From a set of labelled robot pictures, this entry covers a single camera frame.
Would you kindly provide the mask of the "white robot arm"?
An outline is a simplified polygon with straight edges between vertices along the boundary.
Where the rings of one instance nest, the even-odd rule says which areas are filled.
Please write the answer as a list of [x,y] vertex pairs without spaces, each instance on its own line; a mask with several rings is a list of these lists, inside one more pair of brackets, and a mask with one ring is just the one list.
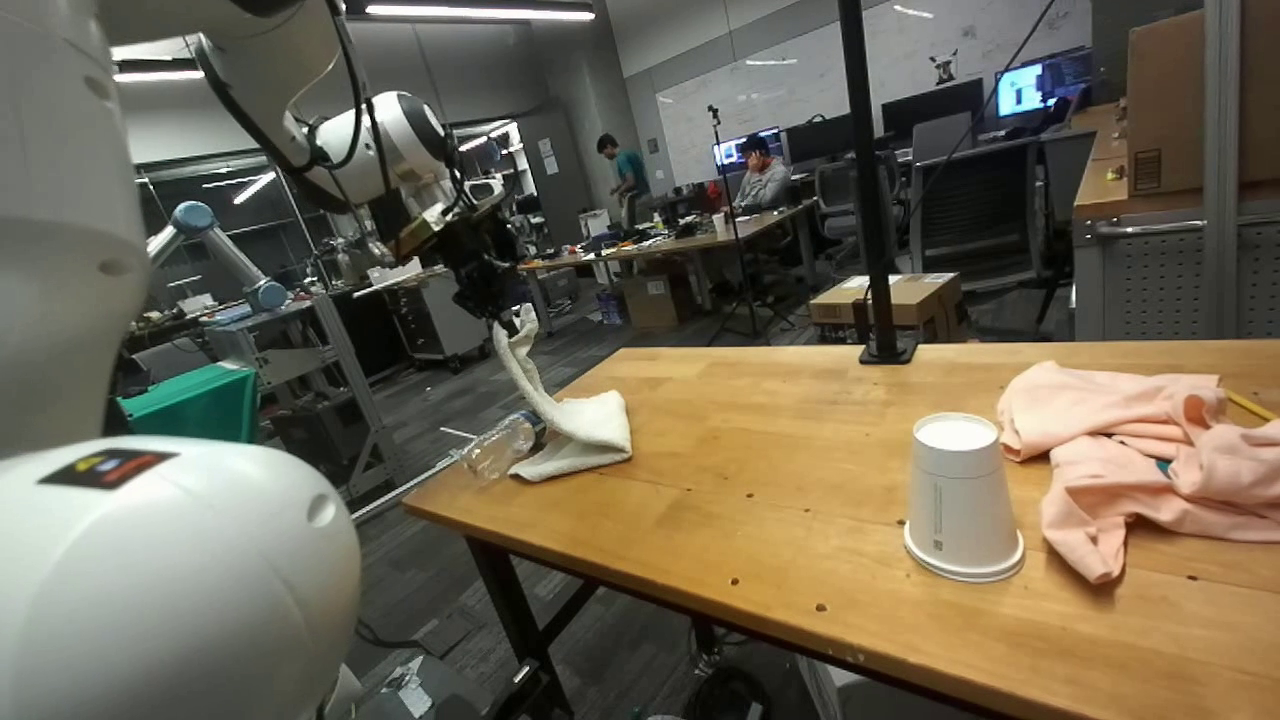
[[0,183],[0,720],[342,720],[360,535],[342,496],[255,430],[260,372],[158,375],[134,324],[152,268],[221,248],[208,205],[141,213],[120,46],[195,67],[307,198],[427,225],[455,305],[516,324],[516,271],[407,92],[301,102],[348,64],[336,0],[3,0]]

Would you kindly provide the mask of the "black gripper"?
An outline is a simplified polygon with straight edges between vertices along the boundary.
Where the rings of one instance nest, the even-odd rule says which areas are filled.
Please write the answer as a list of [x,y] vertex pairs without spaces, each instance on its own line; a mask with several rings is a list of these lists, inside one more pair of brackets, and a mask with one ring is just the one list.
[[523,281],[516,231],[491,208],[460,208],[422,239],[419,255],[450,271],[455,305],[477,322],[505,324],[519,305]]

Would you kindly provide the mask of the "blue grey robot arm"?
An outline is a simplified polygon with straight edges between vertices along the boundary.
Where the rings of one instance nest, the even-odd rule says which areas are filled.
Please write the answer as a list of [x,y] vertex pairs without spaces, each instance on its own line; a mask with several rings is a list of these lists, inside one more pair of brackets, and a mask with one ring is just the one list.
[[287,289],[232,246],[205,199],[179,199],[169,225],[145,239],[145,253],[152,266],[165,266],[185,246],[200,246],[212,266],[238,285],[255,314],[278,314],[287,305]]

